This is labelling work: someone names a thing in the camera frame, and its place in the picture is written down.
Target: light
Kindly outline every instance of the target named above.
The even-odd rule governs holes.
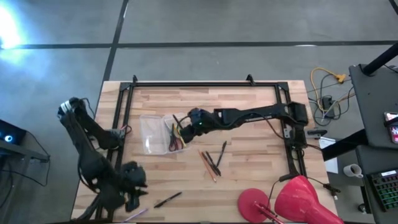
[[[4,137],[4,140],[5,140],[6,142],[11,142],[12,139],[13,139],[12,136],[6,136],[6,137]]]
[[[11,49],[21,44],[17,26],[9,10],[0,5],[0,44],[2,49]]]

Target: yellow cable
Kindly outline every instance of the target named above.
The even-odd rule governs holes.
[[[315,71],[317,71],[317,70],[322,70],[322,71],[324,71],[324,72],[327,72],[327,73],[329,73],[329,74],[332,74],[332,75],[337,79],[337,81],[338,81],[339,83],[343,83],[343,82],[344,82],[344,79],[346,78],[346,75],[345,75],[345,74],[337,75],[336,73],[331,72],[331,71],[329,71],[329,70],[327,70],[327,69],[324,69],[324,68],[321,68],[321,67],[316,67],[316,68],[314,68],[314,69],[311,71],[311,75],[310,75],[311,84],[312,84],[313,89],[315,90],[315,96],[317,97],[315,101],[317,102],[317,105],[318,105],[318,107],[319,107],[319,110],[322,111],[322,112],[326,112],[326,110],[324,110],[324,109],[322,108],[321,104],[320,104],[320,100],[321,100],[321,99],[319,98],[318,90],[317,90],[317,88],[315,87],[315,84],[314,84],[314,82],[313,82],[313,74],[314,74]]]

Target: paper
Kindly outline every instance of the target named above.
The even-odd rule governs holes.
[[[324,149],[334,143],[336,143],[336,140],[334,140],[334,139],[325,138],[325,137],[321,137],[319,139],[319,146],[321,147],[321,149]],[[333,159],[329,159],[328,161],[325,161],[325,166],[326,166],[327,172],[332,172],[332,173],[338,174],[337,158],[333,158]]]

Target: clear plastic container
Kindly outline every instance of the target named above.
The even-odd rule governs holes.
[[[185,114],[175,114],[178,120],[185,117]],[[189,148],[189,144],[186,144],[183,149],[176,151],[170,151],[170,132],[172,130],[172,124],[177,127],[177,122],[174,120],[172,114],[161,116],[153,115],[141,115],[141,137],[142,137],[142,148],[145,154],[149,155],[164,155],[167,153],[182,152]],[[184,127],[189,124],[188,118],[182,121],[181,125]]]

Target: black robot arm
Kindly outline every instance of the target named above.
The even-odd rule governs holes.
[[[111,163],[97,152],[89,139],[96,138],[102,149],[117,149],[121,145],[124,131],[101,128],[88,116],[84,101],[78,98],[71,98],[62,103],[58,109],[58,117],[79,153],[78,173],[81,181],[98,194],[104,208],[116,209],[123,204],[127,212],[137,208],[138,197],[146,194],[139,189],[147,187],[144,169],[132,161],[123,164],[121,170],[114,170]]]
[[[194,108],[187,117],[191,119],[191,124],[180,130],[181,137],[186,143],[192,141],[195,136],[201,136],[210,131],[230,130],[244,123],[276,118],[292,128],[290,138],[294,146],[305,147],[307,144],[304,132],[304,127],[308,124],[307,110],[301,103],[277,103],[248,110],[222,108],[214,109],[212,113]]]

